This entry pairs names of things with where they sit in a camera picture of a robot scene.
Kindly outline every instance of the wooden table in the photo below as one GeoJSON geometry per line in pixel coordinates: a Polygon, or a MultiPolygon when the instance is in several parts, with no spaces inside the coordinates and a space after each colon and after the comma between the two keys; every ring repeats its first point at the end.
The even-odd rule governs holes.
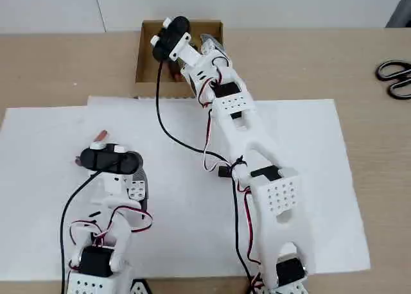
{"type": "MultiPolygon", "coordinates": [[[[6,107],[84,105],[91,94],[152,95],[154,84],[134,83],[138,40],[138,33],[0,36],[0,117],[6,107]]],[[[411,101],[389,98],[373,71],[389,58],[411,60],[411,30],[226,30],[224,41],[255,99],[337,103],[372,269],[310,277],[309,292],[410,292],[411,101]]],[[[178,94],[172,83],[162,91],[178,94]]],[[[234,294],[245,279],[150,286],[155,294],[234,294]]],[[[59,293],[59,283],[0,282],[0,293],[59,293]]]]}

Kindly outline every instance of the cardboard box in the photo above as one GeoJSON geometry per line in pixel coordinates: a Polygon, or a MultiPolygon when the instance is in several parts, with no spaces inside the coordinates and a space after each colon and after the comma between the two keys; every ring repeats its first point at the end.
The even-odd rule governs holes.
{"type": "MultiPolygon", "coordinates": [[[[141,82],[156,82],[157,72],[159,68],[158,61],[152,55],[152,46],[150,44],[151,38],[157,34],[161,27],[163,21],[143,21],[141,25],[141,35],[139,52],[137,59],[137,71],[136,71],[136,83],[141,82]]],[[[211,34],[216,40],[223,44],[223,24],[221,21],[190,21],[191,24],[191,41],[194,43],[198,49],[201,47],[200,34],[208,33],[211,34]]],[[[161,73],[161,82],[175,82],[171,76],[168,65],[164,64],[161,73]]],[[[191,92],[188,84],[185,85],[185,79],[181,80],[181,85],[184,90],[191,92]]]]}

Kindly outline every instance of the scissors handle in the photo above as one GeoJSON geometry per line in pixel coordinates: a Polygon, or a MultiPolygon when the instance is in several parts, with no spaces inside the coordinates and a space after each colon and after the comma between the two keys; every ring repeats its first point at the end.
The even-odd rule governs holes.
{"type": "Polygon", "coordinates": [[[387,93],[389,96],[391,96],[392,98],[395,99],[411,99],[411,94],[398,94],[396,92],[397,89],[399,89],[400,87],[404,87],[406,85],[410,84],[411,85],[411,77],[409,78],[403,78],[403,81],[394,83],[392,85],[390,85],[387,89],[387,93]]]}
{"type": "Polygon", "coordinates": [[[375,76],[379,79],[379,81],[389,81],[394,79],[400,80],[401,78],[407,77],[407,75],[411,75],[411,64],[399,60],[386,61],[375,70],[375,76]],[[383,70],[388,66],[400,66],[403,69],[392,74],[384,74],[383,70]]]}

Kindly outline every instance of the white robotic arm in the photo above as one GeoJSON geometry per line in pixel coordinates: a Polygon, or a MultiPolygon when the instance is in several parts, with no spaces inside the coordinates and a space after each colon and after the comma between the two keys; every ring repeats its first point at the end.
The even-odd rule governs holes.
{"type": "Polygon", "coordinates": [[[98,141],[84,150],[79,160],[90,175],[104,171],[87,215],[70,226],[74,251],[67,293],[150,293],[144,280],[133,280],[125,259],[132,233],[147,230],[152,224],[146,211],[148,185],[143,159],[120,145],[98,141]]]}
{"type": "Polygon", "coordinates": [[[207,39],[202,53],[191,45],[189,22],[184,17],[166,19],[151,40],[158,61],[180,59],[182,75],[198,102],[211,107],[211,116],[229,148],[230,172],[239,185],[249,186],[258,217],[259,270],[270,293],[304,293],[301,281],[315,270],[313,239],[301,196],[301,177],[286,160],[284,150],[266,133],[254,100],[232,68],[224,50],[207,39]],[[251,171],[247,152],[255,150],[270,166],[251,171]],[[280,256],[286,243],[297,253],[280,256]]]}

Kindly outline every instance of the white paper sheet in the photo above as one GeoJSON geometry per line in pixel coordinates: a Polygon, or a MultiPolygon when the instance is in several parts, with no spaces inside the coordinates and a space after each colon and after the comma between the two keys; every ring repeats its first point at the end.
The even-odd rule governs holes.
{"type": "MultiPolygon", "coordinates": [[[[136,234],[128,259],[142,277],[243,275],[234,251],[230,181],[206,173],[201,154],[161,131],[152,100],[91,99],[77,108],[9,110],[0,133],[1,280],[60,277],[58,222],[64,202],[86,178],[73,157],[101,130],[144,158],[153,227],[136,234]],[[21,164],[24,170],[19,171],[21,164]]],[[[303,173],[315,235],[317,273],[369,268],[369,254],[333,101],[263,101],[270,133],[303,173]]],[[[161,100],[173,135],[204,145],[206,113],[193,100],[161,100]]],[[[218,129],[211,149],[223,153],[218,129]]],[[[73,203],[67,220],[78,214],[73,203]]],[[[240,204],[240,248],[247,226],[240,204]]],[[[67,254],[71,249],[66,240],[67,254]]]]}

